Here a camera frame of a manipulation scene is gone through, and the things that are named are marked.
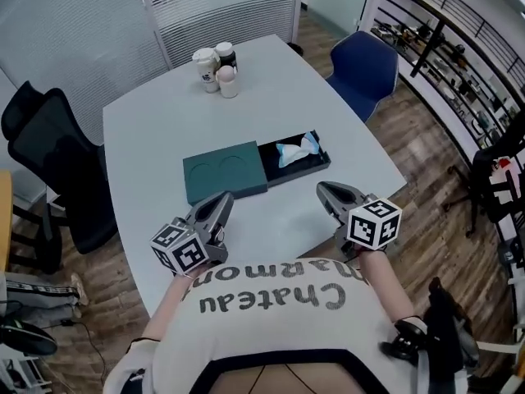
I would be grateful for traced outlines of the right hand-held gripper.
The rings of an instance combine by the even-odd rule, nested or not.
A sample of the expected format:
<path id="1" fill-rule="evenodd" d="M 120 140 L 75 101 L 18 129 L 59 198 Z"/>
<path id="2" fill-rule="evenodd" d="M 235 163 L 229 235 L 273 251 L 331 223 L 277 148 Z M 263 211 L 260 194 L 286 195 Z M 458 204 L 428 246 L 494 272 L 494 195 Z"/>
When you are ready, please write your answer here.
<path id="1" fill-rule="evenodd" d="M 316 194 L 326 212 L 339 223 L 334 238 L 340 252 L 379 250 L 397 239 L 402 209 L 388 199 L 365 195 L 334 181 L 319 182 Z"/>

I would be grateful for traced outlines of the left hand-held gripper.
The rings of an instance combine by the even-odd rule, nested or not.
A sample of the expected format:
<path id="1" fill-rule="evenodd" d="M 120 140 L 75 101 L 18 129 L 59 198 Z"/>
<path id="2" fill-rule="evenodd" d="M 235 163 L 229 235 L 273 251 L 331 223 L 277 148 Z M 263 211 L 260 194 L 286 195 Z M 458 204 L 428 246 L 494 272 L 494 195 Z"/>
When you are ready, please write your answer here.
<path id="1" fill-rule="evenodd" d="M 174 218 L 155 233 L 149 244 L 161 265 L 188 276 L 204 264 L 225 263 L 224 229 L 234 196 L 222 191 L 201 200 L 183 218 Z"/>

